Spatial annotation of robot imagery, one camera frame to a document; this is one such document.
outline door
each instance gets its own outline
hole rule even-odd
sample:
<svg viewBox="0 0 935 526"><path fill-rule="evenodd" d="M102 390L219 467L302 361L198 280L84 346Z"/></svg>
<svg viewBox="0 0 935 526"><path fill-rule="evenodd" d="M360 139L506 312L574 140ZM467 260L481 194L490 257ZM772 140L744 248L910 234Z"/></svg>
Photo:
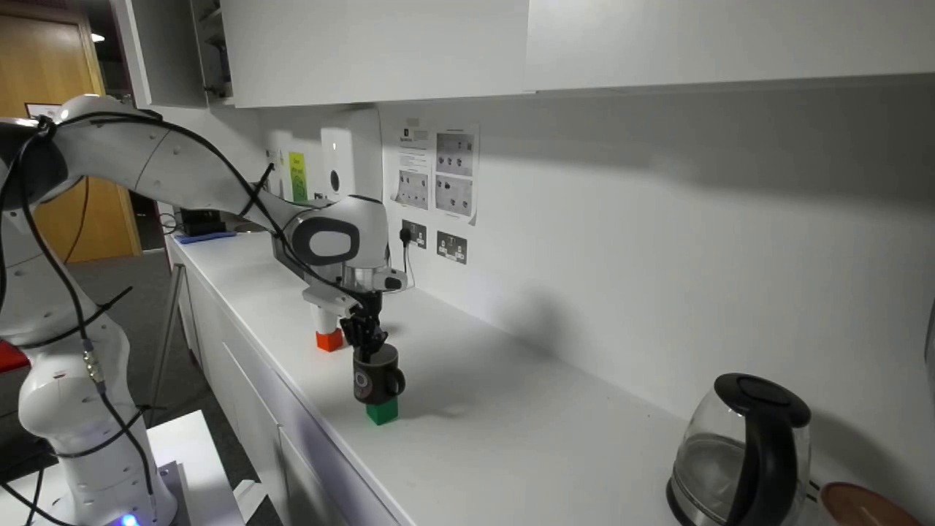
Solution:
<svg viewBox="0 0 935 526"><path fill-rule="evenodd" d="M102 92L90 30L67 4L45 10L0 0L0 55L0 118ZM77 184L42 206L34 222L61 260L141 255L129 194L110 181Z"/></svg>

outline floor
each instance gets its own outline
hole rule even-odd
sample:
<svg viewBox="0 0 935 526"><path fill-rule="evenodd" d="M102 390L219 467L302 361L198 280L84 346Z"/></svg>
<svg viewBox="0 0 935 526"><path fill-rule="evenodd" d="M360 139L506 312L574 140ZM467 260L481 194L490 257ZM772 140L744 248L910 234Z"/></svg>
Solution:
<svg viewBox="0 0 935 526"><path fill-rule="evenodd" d="M181 333L172 337L170 346L170 374L164 377L162 394L150 394L153 372L154 372L154 350L162 342L164 327L164 308L170 295L170 267L166 255L159 245L150 245L144 257L129 260L102 260L102 264L80 264L71 267L74 279L90 293L97 302L115 299L124 286L135 286L110 317L124 324L131 342L129 361L129 387L135 402L147 402L153 406L164 406L147 415L147 425L162 425L176 415L202 410L210 428L210 437L219 448L219 457L229 472L230 489L239 479L257 479L254 467L248 466L236 437L230 434L229 418L221 415L216 397L210 394L195 361L188 355ZM15 422L15 394L23 374L4 374L0 377L0 457L27 459L29 453L42 453L33 437L27 437ZM268 499L254 514L252 526L278 526Z"/></svg>

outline glass kettle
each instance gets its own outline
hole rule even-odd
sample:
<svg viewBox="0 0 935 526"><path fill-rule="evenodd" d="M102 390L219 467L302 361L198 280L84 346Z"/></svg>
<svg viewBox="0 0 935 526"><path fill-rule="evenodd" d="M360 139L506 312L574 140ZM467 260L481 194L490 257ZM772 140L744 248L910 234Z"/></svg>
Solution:
<svg viewBox="0 0 935 526"><path fill-rule="evenodd" d="M810 406L778 383L721 374L695 410L667 489L683 526L787 526L810 485Z"/></svg>

